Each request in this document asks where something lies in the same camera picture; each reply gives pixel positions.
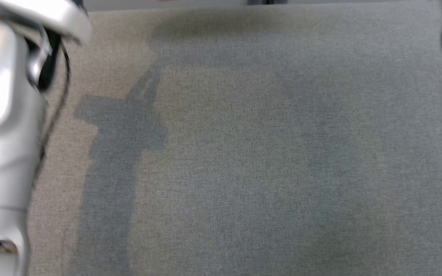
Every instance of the black object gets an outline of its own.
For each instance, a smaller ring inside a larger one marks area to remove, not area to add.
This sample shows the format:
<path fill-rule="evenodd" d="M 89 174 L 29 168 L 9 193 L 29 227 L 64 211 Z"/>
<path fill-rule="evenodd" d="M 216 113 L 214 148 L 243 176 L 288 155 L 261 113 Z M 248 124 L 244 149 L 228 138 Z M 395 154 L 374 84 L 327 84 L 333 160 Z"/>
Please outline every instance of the black object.
<path fill-rule="evenodd" d="M 83 0 L 72 0 L 72 2 L 74 2 L 80 8 L 84 7 Z"/>
<path fill-rule="evenodd" d="M 248 0 L 247 5 L 280 5 L 287 4 L 287 0 Z"/>
<path fill-rule="evenodd" d="M 59 45 L 61 44 L 61 36 L 52 30 L 45 29 L 49 43 L 51 45 L 52 53 L 47 57 L 40 77 L 38 79 L 37 88 L 40 92 L 46 91 L 52 84 L 54 78 L 54 72 L 56 71 L 56 63 L 58 59 Z M 38 45 L 29 38 L 25 38 L 28 50 L 30 52 L 39 51 Z"/>

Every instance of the gray carpet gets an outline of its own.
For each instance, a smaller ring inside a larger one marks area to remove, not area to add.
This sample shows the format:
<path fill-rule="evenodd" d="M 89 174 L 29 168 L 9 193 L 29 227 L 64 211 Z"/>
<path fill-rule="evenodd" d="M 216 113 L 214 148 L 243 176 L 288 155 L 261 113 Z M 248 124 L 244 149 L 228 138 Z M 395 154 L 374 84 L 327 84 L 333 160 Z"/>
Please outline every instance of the gray carpet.
<path fill-rule="evenodd" d="M 91 18 L 30 275 L 442 275 L 437 2 Z"/>
<path fill-rule="evenodd" d="M 410 0 L 274 0 L 275 4 L 323 4 L 323 3 L 367 3 L 397 2 Z M 189 7 L 236 7 L 241 5 L 261 5 L 265 0 L 84 0 L 88 11 L 128 10 L 128 9 L 170 9 Z"/>

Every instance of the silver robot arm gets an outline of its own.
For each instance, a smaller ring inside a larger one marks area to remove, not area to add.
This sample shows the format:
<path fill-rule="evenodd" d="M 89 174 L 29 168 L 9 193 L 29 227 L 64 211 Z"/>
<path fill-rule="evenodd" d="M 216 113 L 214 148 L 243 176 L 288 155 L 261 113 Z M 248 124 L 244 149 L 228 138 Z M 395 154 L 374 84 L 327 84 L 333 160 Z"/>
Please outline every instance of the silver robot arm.
<path fill-rule="evenodd" d="M 38 29 L 30 45 L 8 21 Z M 0 0 L 0 276 L 25 276 L 26 210 L 40 163 L 46 102 L 61 37 L 88 42 L 91 24 L 70 0 Z"/>

